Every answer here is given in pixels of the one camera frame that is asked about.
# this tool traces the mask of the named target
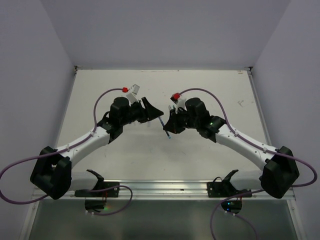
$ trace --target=black mount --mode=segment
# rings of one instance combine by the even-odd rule
[[[177,103],[180,95],[178,93],[171,97]],[[199,134],[216,143],[216,134],[219,132],[226,120],[219,116],[212,116],[203,101],[199,98],[190,98],[185,102],[185,109],[170,110],[169,120],[163,130],[173,134],[180,134],[185,129],[196,129]],[[277,151],[281,154],[293,156],[291,150],[285,146]],[[229,173],[222,182],[208,182],[207,190],[209,198],[230,197],[244,191],[237,191],[230,184],[230,179],[235,171]],[[287,157],[274,155],[272,159],[266,160],[262,176],[260,177],[262,188],[272,197],[280,199],[299,177],[299,170],[294,160]]]
[[[106,112],[102,120],[97,123],[98,127],[102,127],[110,134],[109,143],[122,134],[124,125],[134,121],[140,123],[149,122],[164,114],[152,106],[145,97],[141,100],[144,108],[140,101],[130,105],[129,100],[125,97],[117,97],[114,99],[113,104],[110,106],[110,111]],[[56,151],[56,149],[47,146],[41,150],[40,155],[53,154]],[[53,154],[52,156],[36,161],[30,181],[56,200],[61,198],[71,186],[71,169],[72,163],[69,157],[63,157],[61,154]],[[107,188],[108,186],[106,185],[109,183],[102,181],[101,184],[101,188],[98,189]]]
[[[251,198],[251,190],[236,190],[230,183],[231,177],[239,170],[231,171],[222,181],[209,181],[206,183],[206,190],[209,198],[227,198],[237,194],[248,193],[244,198]]]

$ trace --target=purple cable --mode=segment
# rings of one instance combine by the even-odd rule
[[[216,101],[217,103],[219,104],[221,110],[222,110],[222,113],[223,113],[223,116],[224,116],[224,119],[225,119],[225,122],[227,124],[227,126],[229,127],[230,131],[232,131],[233,134],[236,134],[236,131],[231,127],[231,124],[228,120],[228,117],[227,117],[227,114],[226,114],[226,111],[222,105],[222,103],[220,102],[220,100],[213,94],[211,93],[210,91],[206,90],[206,89],[203,89],[203,88],[189,88],[189,89],[186,89],[182,92],[180,92],[179,94],[182,95],[186,92],[189,92],[189,91],[202,91],[202,92],[205,92],[209,95],[211,95]],[[241,140],[243,140],[244,142],[246,142],[247,144],[259,149],[259,150],[264,150],[263,147],[261,146],[258,146],[256,145],[255,143],[249,141],[248,139],[246,139],[245,137],[241,136],[240,134],[237,135],[237,137],[239,137]],[[270,150],[266,150],[267,153],[269,154],[274,154],[274,155],[278,155],[278,156],[281,156],[281,157],[285,157],[285,158],[288,158],[288,159],[291,159],[291,160],[294,160],[294,161],[297,161],[305,166],[307,166],[309,169],[311,169],[311,171],[313,172],[313,179],[309,182],[306,182],[306,183],[302,183],[302,184],[296,184],[296,185],[292,185],[293,188],[299,188],[299,187],[305,187],[305,186],[309,186],[311,184],[313,184],[315,181],[317,181],[318,179],[318,174],[317,174],[317,171],[314,169],[314,167],[312,167],[309,163],[307,163],[306,161],[303,161],[297,157],[294,157],[294,156],[290,156],[290,155],[286,155],[286,154],[283,154],[283,153],[279,153],[279,152],[276,152],[276,151],[270,151]],[[257,191],[253,191],[251,192],[252,194],[254,193],[261,193],[263,192],[264,190],[257,190]],[[245,195],[247,195],[248,193],[241,193],[241,194],[237,194],[237,195],[234,195],[234,196],[230,196],[224,200],[222,200],[219,204],[217,204],[215,206],[215,208],[213,209],[212,213],[211,213],[211,216],[210,216],[210,231],[211,231],[211,235],[213,237],[213,239],[216,240],[216,236],[214,234],[214,230],[213,230],[213,217],[214,217],[214,214],[216,212],[216,210],[218,209],[218,207],[225,201],[229,200],[229,199],[233,199],[233,198],[239,198],[239,197],[243,197]],[[253,224],[251,224],[248,220],[246,220],[244,217],[240,216],[240,215],[236,215],[238,218],[244,220],[245,222],[247,222],[253,229],[254,231],[254,234],[255,234],[255,238],[256,239],[259,239],[259,236],[258,236],[258,233],[256,231],[256,229],[254,228]]]
[[[134,196],[134,193],[132,192],[131,188],[128,186],[124,186],[124,185],[117,185],[117,186],[112,186],[112,187],[108,187],[108,188],[104,188],[104,189],[99,189],[99,190],[88,190],[89,193],[100,193],[100,192],[105,192],[114,188],[125,188],[128,189],[131,193],[130,199],[129,201],[126,203],[126,205],[124,205],[123,207],[121,207],[120,209],[113,211],[113,212],[108,212],[108,213],[101,213],[101,212],[91,212],[94,215],[98,215],[98,216],[109,216],[109,215],[113,215],[113,214],[117,214],[119,212],[121,212],[122,210],[126,209],[129,204],[131,203],[132,197]]]
[[[96,117],[96,108],[97,108],[97,105],[98,105],[98,102],[99,100],[104,96],[106,95],[107,93],[110,93],[112,91],[122,91],[122,88],[112,88],[112,89],[109,89],[108,91],[105,91],[104,93],[102,93],[99,98],[96,100],[95,104],[94,104],[94,107],[93,107],[93,120],[94,120],[94,128],[93,128],[93,132],[96,131],[97,129],[97,117]],[[88,139],[91,138],[91,134],[88,135],[85,139],[75,143],[74,145],[71,145],[70,146],[70,149],[73,149],[81,144],[83,144],[84,142],[86,142]],[[4,169],[2,169],[2,171],[0,172],[0,180],[2,178],[2,176],[5,174],[5,172],[18,165],[18,164],[22,164],[22,163],[25,163],[25,162],[28,162],[28,161],[31,161],[31,160],[35,160],[35,159],[43,159],[43,158],[46,158],[46,157],[51,157],[51,156],[54,156],[54,155],[57,155],[57,154],[61,154],[61,153],[64,153],[68,151],[67,149],[62,149],[62,150],[59,150],[59,151],[56,151],[56,152],[52,152],[52,153],[48,153],[48,154],[44,154],[44,155],[39,155],[39,156],[32,156],[32,157],[28,157],[28,158],[24,158],[22,160],[19,160],[19,161],[16,161],[16,162],[13,162],[11,164],[9,164],[8,166],[6,166]],[[14,201],[14,200],[11,200],[9,198],[7,198],[6,196],[4,196],[4,194],[2,193],[2,191],[0,190],[0,198],[2,198],[4,201],[6,201],[7,203],[10,203],[10,204],[15,204],[15,205],[25,205],[25,204],[32,204],[32,203],[35,203],[37,201],[40,201],[44,198],[48,197],[48,195],[44,195],[44,196],[41,196],[37,199],[33,199],[33,200],[30,200],[30,201]]]

